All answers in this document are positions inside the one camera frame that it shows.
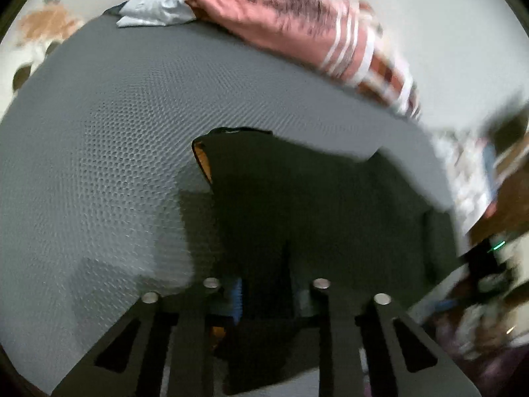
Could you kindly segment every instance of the gray mattress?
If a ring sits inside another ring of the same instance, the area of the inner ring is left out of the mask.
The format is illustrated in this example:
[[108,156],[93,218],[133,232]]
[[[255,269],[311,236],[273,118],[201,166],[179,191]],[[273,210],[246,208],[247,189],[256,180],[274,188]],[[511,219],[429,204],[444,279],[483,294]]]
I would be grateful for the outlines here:
[[[413,123],[214,26],[115,21],[62,44],[0,125],[0,342],[43,391],[140,294],[208,276],[222,248],[190,144],[211,128],[261,127],[361,158],[384,148],[451,206]],[[255,394],[316,396],[307,375]]]

